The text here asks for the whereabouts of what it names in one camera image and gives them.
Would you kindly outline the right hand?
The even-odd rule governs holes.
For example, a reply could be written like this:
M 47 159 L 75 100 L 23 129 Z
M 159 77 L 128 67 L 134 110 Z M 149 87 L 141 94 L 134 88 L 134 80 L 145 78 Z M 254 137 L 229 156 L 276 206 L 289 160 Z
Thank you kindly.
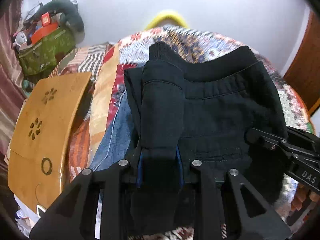
M 308 189 L 304 187 L 303 184 L 298 184 L 295 196 L 291 202 L 291 211 L 300 210 L 302 208 L 303 202 L 306 200 L 308 195 Z M 312 202 L 319 201 L 319 195 L 315 192 L 309 194 L 309 198 Z

